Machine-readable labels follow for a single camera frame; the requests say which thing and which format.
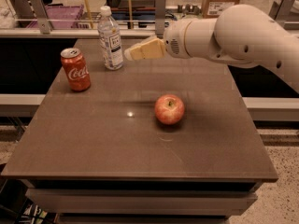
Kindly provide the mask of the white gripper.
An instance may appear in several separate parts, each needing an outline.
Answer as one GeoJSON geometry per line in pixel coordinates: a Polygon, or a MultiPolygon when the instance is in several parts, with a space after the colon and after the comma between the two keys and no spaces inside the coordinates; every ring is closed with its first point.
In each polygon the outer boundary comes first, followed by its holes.
{"type": "Polygon", "coordinates": [[[126,49],[124,56],[130,61],[158,59],[167,51],[174,58],[189,59],[185,35],[191,23],[191,19],[173,21],[164,30],[164,41],[156,35],[150,36],[126,49]]]}

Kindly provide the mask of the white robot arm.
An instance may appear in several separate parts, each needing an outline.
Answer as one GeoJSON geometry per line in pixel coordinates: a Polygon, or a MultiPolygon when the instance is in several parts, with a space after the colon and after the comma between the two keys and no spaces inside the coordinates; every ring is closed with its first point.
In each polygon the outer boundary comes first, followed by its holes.
{"type": "Polygon", "coordinates": [[[241,68],[260,65],[299,91],[299,38],[256,7],[236,5],[215,19],[172,22],[159,38],[151,36],[124,51],[130,61],[203,58],[241,68]]]}

